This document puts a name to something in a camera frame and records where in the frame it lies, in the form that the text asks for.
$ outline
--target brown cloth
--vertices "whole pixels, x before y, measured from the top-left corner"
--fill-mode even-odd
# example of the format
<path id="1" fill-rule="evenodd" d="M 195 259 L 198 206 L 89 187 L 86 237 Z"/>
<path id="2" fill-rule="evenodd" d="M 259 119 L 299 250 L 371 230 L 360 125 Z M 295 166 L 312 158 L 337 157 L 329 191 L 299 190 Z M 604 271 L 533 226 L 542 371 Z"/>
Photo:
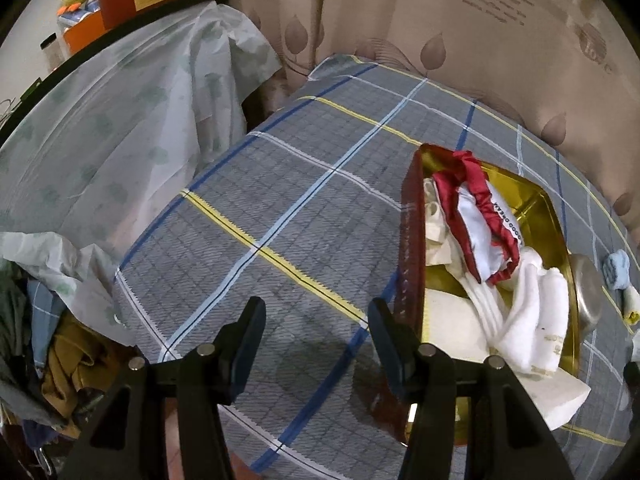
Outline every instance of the brown cloth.
<path id="1" fill-rule="evenodd" d="M 132 354 L 132 348 L 94 332 L 67 310 L 49 345 L 41 386 L 44 398 L 69 420 L 68 426 L 55 429 L 77 438 L 79 430 L 71 415 L 78 406 L 78 391 L 92 388 L 106 392 Z"/>

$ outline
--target dark green garment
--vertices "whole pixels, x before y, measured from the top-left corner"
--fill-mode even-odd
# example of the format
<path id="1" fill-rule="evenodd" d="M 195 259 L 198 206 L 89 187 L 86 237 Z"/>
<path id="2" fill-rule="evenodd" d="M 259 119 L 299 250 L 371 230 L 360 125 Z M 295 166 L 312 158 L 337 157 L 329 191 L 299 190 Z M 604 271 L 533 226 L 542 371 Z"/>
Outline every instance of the dark green garment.
<path id="1" fill-rule="evenodd" d="M 19 285 L 25 277 L 20 267 L 0 259 L 0 399 L 20 418 L 48 426 L 64 424 L 28 386 L 30 306 Z"/>

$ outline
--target clothes pile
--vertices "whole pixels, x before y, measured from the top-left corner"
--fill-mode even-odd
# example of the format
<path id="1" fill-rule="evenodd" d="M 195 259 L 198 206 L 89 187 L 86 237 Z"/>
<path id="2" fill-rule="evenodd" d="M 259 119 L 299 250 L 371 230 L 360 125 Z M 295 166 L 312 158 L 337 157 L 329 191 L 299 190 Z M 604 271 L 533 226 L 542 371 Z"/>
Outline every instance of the clothes pile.
<path id="1" fill-rule="evenodd" d="M 501 355 L 549 426 L 564 424 L 590 390 L 559 368 L 569 321 L 565 277 L 524 245 L 511 209 L 471 152 L 454 152 L 423 186 L 426 265 L 444 265 L 468 296 L 446 294 L 446 303 L 461 305 L 446 324 L 437 291 L 427 290 L 430 341 L 462 359 Z"/>
<path id="2" fill-rule="evenodd" d="M 6 242 L 15 241 L 12 235 L 36 236 L 0 235 L 0 406 L 11 414 L 3 419 L 21 424 L 28 446 L 39 449 L 60 434 L 79 436 L 87 406 L 108 390 L 134 350 L 84 325 L 61 295 L 47 288 L 47 260 L 50 265 L 56 258 L 38 252 L 42 246 L 35 241 L 43 244 L 57 235 L 31 240 L 32 253 L 42 259 L 34 266 L 15 262 L 24 252 L 11 252 Z M 91 280 L 83 281 L 77 266 L 82 258 L 72 256 L 70 273 L 86 285 Z"/>

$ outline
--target beige curtain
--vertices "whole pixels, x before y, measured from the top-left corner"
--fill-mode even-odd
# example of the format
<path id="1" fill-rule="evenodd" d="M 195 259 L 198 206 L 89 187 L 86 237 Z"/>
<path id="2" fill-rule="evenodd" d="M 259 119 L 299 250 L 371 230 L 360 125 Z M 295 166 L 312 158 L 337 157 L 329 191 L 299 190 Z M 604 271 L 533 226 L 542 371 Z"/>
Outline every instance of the beige curtain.
<path id="1" fill-rule="evenodd" d="M 640 61 L 601 0 L 232 0 L 284 70 L 270 107 L 333 53 L 458 89 L 540 136 L 640 241 Z"/>

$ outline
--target light blue cloth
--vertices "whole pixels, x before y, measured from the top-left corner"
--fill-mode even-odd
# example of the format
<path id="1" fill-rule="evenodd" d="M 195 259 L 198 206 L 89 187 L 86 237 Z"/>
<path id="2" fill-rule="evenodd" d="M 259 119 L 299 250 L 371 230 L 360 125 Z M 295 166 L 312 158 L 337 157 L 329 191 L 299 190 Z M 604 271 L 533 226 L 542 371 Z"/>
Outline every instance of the light blue cloth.
<path id="1" fill-rule="evenodd" d="M 27 282 L 27 295 L 33 309 L 31 316 L 33 364 L 38 377 L 42 378 L 44 368 L 47 365 L 49 344 L 58 327 L 60 316 L 66 309 L 66 305 L 57 294 L 51 292 L 38 280 L 29 280 Z"/>
<path id="2" fill-rule="evenodd" d="M 624 290 L 630 285 L 629 256 L 622 249 L 607 256 L 602 263 L 602 273 L 607 288 Z"/>

